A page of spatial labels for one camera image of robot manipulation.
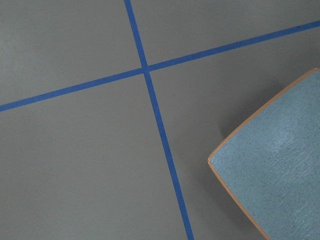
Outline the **grey square plate orange rim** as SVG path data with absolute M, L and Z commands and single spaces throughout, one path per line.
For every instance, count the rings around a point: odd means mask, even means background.
M 271 98 L 207 162 L 267 240 L 319 239 L 319 69 Z

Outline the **brown paper table cover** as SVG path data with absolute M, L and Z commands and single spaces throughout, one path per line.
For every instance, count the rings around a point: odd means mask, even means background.
M 261 240 L 208 165 L 320 66 L 317 0 L 3 0 L 3 240 Z

